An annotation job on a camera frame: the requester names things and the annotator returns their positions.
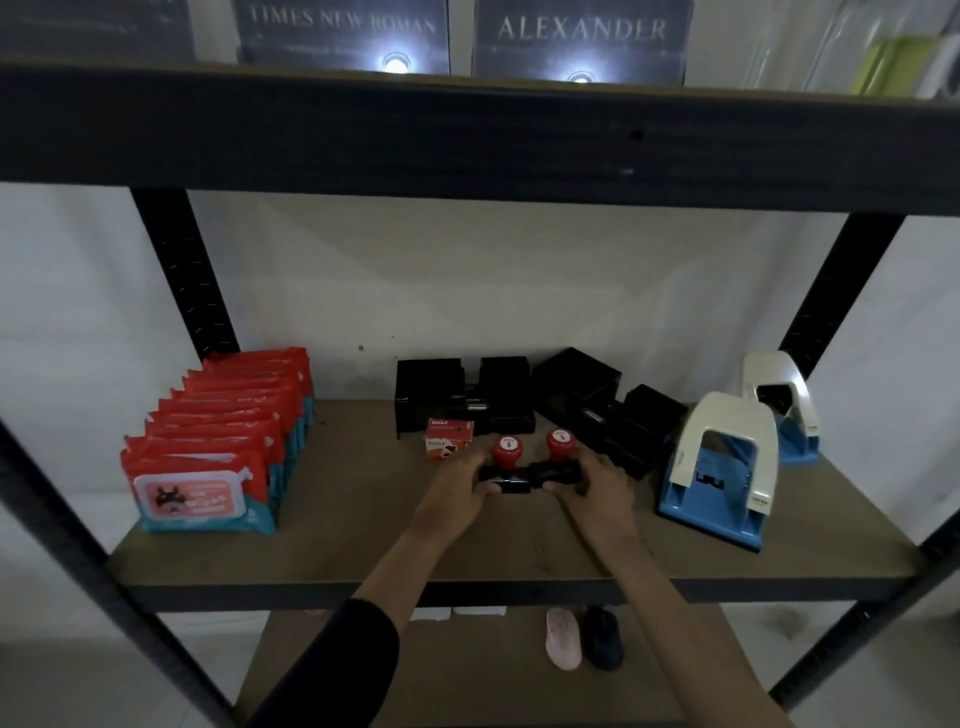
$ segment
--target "pink computer mouse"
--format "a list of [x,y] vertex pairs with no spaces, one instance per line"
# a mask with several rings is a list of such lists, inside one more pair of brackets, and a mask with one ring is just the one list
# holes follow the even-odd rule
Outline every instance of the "pink computer mouse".
[[583,660],[580,627],[567,609],[553,607],[546,613],[546,654],[560,669],[576,669]]

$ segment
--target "black box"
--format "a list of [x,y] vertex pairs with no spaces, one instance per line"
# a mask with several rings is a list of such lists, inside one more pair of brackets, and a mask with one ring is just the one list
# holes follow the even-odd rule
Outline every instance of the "black box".
[[693,0],[477,0],[473,75],[683,85]]
[[532,381],[534,406],[541,415],[580,437],[577,430],[590,430],[606,420],[620,373],[570,347],[534,367]]
[[233,0],[233,11],[243,63],[450,73],[445,0]]
[[620,372],[576,349],[534,367],[534,407],[640,479],[664,460],[686,406],[641,384],[616,399]]
[[426,428],[427,420],[470,420],[473,433],[519,435],[537,426],[525,356],[480,360],[480,380],[467,384],[460,359],[396,363],[396,436]]
[[451,418],[447,411],[465,387],[460,359],[404,359],[396,363],[394,416],[396,436],[426,429],[430,418]]
[[193,61],[186,0],[0,0],[0,52]]

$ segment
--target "small red box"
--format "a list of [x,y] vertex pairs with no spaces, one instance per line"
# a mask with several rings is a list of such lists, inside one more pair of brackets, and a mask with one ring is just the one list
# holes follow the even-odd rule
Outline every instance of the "small red box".
[[469,420],[427,420],[423,442],[430,460],[444,460],[468,448],[472,441],[473,422]]

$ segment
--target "red stamp handle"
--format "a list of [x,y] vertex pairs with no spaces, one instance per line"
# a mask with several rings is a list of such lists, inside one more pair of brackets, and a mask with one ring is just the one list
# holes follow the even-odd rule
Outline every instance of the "red stamp handle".
[[577,438],[568,429],[554,427],[546,434],[546,446],[550,450],[550,459],[562,463],[569,459],[570,453],[577,447]]
[[502,435],[496,438],[493,445],[493,460],[497,467],[504,471],[511,471],[516,467],[516,461],[523,454],[523,443],[512,435]]

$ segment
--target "finger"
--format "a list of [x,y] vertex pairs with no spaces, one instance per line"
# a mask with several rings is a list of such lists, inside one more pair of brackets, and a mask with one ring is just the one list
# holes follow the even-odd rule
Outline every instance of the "finger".
[[555,483],[552,480],[547,480],[543,483],[543,490],[547,493],[552,493],[558,500],[567,505],[569,505],[573,499],[579,498],[577,492],[572,487],[563,485],[562,483]]
[[501,492],[500,486],[497,483],[489,482],[489,480],[477,483],[477,487],[473,489],[473,494],[479,497],[497,496]]
[[462,463],[465,467],[470,468],[471,470],[476,470],[484,463],[490,462],[492,455],[488,450],[482,448],[468,448],[463,451],[463,454],[457,457],[457,462]]
[[593,450],[578,447],[572,452],[571,457],[580,461],[580,467],[587,477],[601,473],[603,470],[604,465],[597,459]]

